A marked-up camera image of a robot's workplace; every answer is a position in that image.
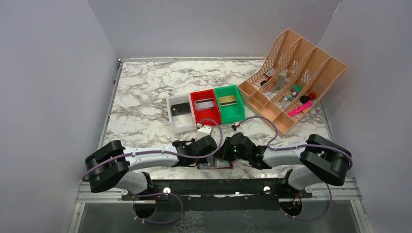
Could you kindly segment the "red leather card holder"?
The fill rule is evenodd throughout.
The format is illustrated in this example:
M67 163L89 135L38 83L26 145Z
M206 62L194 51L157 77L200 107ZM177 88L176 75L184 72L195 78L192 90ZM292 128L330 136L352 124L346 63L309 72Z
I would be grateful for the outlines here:
M222 160L215 157L207 158L205 163L200 163L197 165L197 169L207 170L207 169L232 169L233 163L230 161Z

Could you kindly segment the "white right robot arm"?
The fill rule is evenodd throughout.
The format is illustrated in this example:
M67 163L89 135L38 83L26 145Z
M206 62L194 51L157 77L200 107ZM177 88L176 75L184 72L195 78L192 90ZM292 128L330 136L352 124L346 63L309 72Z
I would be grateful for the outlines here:
M317 134L311 134L303 143L270 148L257 146L247 136L236 133L226 138L214 156L230 162L245 160L259 170L300 165L299 169L287 171L279 188L289 195L320 182L342 186L353 165L348 150Z

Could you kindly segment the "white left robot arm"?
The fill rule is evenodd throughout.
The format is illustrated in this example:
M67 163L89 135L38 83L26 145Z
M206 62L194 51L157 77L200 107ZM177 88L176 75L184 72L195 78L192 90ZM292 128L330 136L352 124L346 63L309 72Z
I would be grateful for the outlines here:
M119 140L114 140L85 159L87 171L83 180L89 182L93 193L116 187L141 194L149 189L151 178L148 173L135 173L135 170L189 167L212 156L221 146L210 135L145 149L127 149Z

